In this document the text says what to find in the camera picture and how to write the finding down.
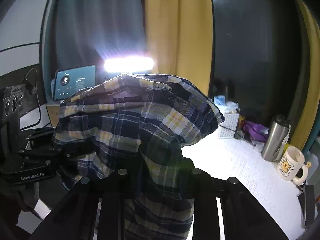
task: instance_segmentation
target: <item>light bar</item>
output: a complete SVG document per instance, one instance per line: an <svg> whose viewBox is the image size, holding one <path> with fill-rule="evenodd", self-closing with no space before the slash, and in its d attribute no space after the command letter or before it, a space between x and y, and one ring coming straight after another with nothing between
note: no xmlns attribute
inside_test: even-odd
<svg viewBox="0 0 320 240"><path fill-rule="evenodd" d="M108 72L132 73L153 69L153 59L150 57L121 57L109 58L104 62L104 67Z"/></svg>

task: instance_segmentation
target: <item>thermos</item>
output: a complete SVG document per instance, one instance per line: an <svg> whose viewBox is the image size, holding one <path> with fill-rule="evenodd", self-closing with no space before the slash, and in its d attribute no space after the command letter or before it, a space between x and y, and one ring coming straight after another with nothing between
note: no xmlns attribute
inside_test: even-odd
<svg viewBox="0 0 320 240"><path fill-rule="evenodd" d="M289 138L290 124L283 115L276 115L268 132L268 140L265 143L261 156L269 162L279 161L282 156L281 146Z"/></svg>

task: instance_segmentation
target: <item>plaid shirt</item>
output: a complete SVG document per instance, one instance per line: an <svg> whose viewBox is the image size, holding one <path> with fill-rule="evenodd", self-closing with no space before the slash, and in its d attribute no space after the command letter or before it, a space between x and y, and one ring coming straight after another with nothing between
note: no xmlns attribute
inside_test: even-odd
<svg viewBox="0 0 320 240"><path fill-rule="evenodd" d="M223 121L188 80L122 74L61 104L55 143L91 140L95 151L70 160L59 174L71 188L83 176L107 177L141 154L148 175L137 178L144 186L125 201L126 239L186 239L194 200L179 194L181 147L197 143Z"/></svg>

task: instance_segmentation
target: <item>table surface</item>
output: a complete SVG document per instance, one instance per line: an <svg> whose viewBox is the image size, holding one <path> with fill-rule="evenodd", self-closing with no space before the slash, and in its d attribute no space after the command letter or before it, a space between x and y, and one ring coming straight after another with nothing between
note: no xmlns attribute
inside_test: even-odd
<svg viewBox="0 0 320 240"><path fill-rule="evenodd" d="M291 181L283 180L276 164L261 157L243 140L218 139L215 133L195 145L182 148L182 155L192 159L196 168L218 179L238 178L278 223L290 240L303 232L302 211L297 196L301 193ZM219 217L221 207L218 205ZM222 220L220 235L224 239Z"/></svg>

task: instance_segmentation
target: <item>mug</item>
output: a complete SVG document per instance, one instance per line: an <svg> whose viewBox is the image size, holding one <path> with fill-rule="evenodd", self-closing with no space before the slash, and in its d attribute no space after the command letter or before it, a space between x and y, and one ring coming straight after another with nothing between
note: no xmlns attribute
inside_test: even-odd
<svg viewBox="0 0 320 240"><path fill-rule="evenodd" d="M296 177L302 168L301 178ZM304 164L303 153L294 146L289 146L277 166L277 172L284 180L292 180L296 185L302 185L308 176L308 167Z"/></svg>

